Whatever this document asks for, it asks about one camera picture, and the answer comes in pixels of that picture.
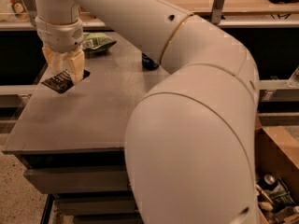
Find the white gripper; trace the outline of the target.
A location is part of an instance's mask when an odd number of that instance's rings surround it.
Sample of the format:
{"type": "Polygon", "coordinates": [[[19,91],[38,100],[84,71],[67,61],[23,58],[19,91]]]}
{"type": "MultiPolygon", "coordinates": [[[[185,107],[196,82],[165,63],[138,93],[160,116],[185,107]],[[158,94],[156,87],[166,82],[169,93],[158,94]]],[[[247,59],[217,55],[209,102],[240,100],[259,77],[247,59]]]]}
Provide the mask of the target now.
{"type": "Polygon", "coordinates": [[[66,70],[73,84],[78,84],[83,79],[85,63],[84,51],[77,47],[83,39],[82,20],[56,25],[36,17],[36,30],[45,45],[42,51],[50,71],[58,75],[66,70]]]}

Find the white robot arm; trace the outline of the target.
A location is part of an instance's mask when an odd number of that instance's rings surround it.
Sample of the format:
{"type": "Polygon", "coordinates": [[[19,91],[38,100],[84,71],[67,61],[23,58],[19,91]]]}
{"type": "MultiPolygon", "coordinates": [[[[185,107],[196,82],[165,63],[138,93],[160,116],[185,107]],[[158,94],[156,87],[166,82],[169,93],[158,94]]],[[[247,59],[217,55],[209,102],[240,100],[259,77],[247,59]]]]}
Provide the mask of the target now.
{"type": "Polygon", "coordinates": [[[79,7],[167,73],[126,127],[126,168],[143,223],[259,224],[259,75],[246,47],[164,0],[36,0],[37,32],[48,48],[76,46],[79,7]]]}

